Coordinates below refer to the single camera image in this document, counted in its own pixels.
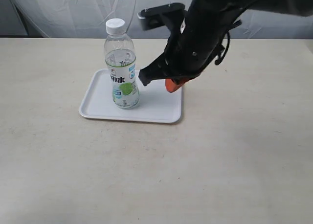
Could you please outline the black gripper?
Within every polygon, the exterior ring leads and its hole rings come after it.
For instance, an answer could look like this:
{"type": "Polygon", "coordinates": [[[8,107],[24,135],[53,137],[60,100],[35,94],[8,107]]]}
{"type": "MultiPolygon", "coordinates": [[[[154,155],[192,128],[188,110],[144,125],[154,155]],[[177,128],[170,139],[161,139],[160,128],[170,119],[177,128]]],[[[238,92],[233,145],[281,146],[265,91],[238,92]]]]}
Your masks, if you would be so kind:
{"type": "Polygon", "coordinates": [[[212,61],[219,65],[230,46],[230,30],[242,23],[240,12],[236,6],[218,11],[204,4],[191,4],[164,53],[140,70],[138,77],[143,86],[165,79],[166,90],[173,93],[198,77],[212,61]]]}

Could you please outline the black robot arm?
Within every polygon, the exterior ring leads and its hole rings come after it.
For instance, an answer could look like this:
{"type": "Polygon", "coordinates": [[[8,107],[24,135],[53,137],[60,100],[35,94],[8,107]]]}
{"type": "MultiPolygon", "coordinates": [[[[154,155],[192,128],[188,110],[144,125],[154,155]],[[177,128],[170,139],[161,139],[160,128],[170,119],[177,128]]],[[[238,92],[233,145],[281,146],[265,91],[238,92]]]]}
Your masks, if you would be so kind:
{"type": "Polygon", "coordinates": [[[143,85],[164,80],[168,92],[201,75],[210,63],[220,65],[229,47],[230,31],[242,24],[247,10],[311,16],[313,0],[192,0],[189,7],[169,3],[141,10],[144,30],[165,26],[170,36],[164,52],[139,72],[143,85]]]}

